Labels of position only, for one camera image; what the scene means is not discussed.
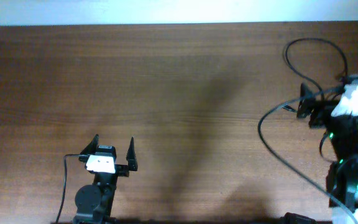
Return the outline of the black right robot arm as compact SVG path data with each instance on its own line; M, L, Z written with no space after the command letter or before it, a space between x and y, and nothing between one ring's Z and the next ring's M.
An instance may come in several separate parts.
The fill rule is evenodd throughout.
M344 204L358 222L358 84L340 87L339 100L317 100L301 84L297 117L310 117L311 128L324 128L334 149L326 190Z

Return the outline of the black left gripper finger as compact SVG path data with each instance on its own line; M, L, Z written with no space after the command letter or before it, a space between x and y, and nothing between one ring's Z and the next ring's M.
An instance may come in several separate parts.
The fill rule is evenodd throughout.
M91 142L80 152L79 161L86 162L90 155L94 155L99 146L99 134L96 134Z
M131 137L129 148L127 150L126 161L127 161L126 170L128 172L138 170L138 162L135 154L135 145L134 145L133 137Z

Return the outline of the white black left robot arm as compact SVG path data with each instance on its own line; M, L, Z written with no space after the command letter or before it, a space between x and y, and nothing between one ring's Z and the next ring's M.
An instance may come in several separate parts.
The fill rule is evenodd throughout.
M116 163L116 148L99 144L99 136L80 152L79 161L94 175L93 183L80 188L75 195L77 207L73 223L107 224L117 223L111 216L117 180L128 177L138 170L134 139L132 138L126 154L126 164Z

